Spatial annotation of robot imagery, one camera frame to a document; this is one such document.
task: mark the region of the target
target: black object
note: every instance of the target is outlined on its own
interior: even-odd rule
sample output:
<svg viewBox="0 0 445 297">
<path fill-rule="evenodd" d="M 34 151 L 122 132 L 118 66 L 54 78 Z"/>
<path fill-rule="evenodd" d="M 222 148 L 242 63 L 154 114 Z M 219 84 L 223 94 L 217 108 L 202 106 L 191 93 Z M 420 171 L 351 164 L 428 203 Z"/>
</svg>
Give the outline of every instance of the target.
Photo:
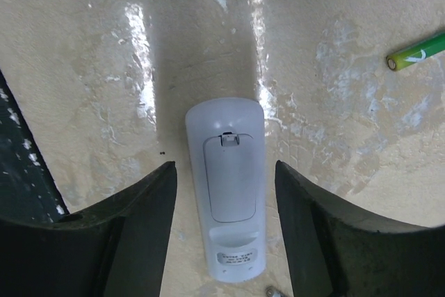
<svg viewBox="0 0 445 297">
<path fill-rule="evenodd" d="M 0 71 L 0 215 L 52 223 L 68 213 Z"/>
<path fill-rule="evenodd" d="M 275 189 L 295 296 L 445 296 L 445 227 L 385 218 L 278 161 Z"/>
<path fill-rule="evenodd" d="M 0 216 L 0 296 L 144 296 L 161 289 L 173 162 L 54 224 Z"/>
</svg>

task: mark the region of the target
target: worn surface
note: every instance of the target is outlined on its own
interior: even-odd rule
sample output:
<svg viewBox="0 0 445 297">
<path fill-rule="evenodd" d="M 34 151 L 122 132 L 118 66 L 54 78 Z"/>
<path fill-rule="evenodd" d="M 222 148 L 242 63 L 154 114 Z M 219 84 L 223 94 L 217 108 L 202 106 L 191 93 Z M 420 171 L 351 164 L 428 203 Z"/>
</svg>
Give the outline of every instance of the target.
<svg viewBox="0 0 445 297">
<path fill-rule="evenodd" d="M 207 277 L 184 126 L 206 99 L 261 102 L 270 189 L 281 159 L 379 214 L 445 221 L 445 56 L 399 73 L 385 65 L 388 52 L 444 26 L 444 0 L 0 6 L 1 69 L 71 210 L 177 162 L 161 295 L 261 296 L 267 284 L 291 292 L 271 190 L 267 273 L 235 287 Z"/>
</svg>

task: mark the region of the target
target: dark object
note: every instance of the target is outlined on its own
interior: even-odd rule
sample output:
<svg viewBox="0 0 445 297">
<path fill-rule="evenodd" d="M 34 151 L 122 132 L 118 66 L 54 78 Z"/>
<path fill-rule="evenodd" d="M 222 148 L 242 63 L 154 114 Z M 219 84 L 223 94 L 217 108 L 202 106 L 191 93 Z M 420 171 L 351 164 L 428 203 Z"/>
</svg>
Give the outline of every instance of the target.
<svg viewBox="0 0 445 297">
<path fill-rule="evenodd" d="M 445 227 L 379 216 L 277 162 L 275 189 L 295 296 L 445 296 Z"/>
<path fill-rule="evenodd" d="M 52 223 L 68 210 L 0 71 L 0 215 Z"/>
<path fill-rule="evenodd" d="M 0 217 L 0 296 L 159 296 L 175 164 L 54 224 Z"/>
</svg>

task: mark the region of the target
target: stained surface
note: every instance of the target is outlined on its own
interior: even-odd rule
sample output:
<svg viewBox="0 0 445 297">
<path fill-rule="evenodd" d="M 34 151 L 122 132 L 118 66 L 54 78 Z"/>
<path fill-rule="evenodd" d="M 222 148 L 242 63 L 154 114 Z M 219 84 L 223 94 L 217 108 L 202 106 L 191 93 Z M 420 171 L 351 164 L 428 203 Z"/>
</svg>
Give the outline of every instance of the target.
<svg viewBox="0 0 445 297">
<path fill-rule="evenodd" d="M 291 293 L 277 159 L 366 209 L 445 222 L 444 62 L 385 56 L 445 25 L 444 0 L 0 0 L 0 67 L 74 211 L 164 161 L 178 196 L 162 296 Z M 184 116 L 214 97 L 266 112 L 268 268 L 207 276 Z"/>
</svg>

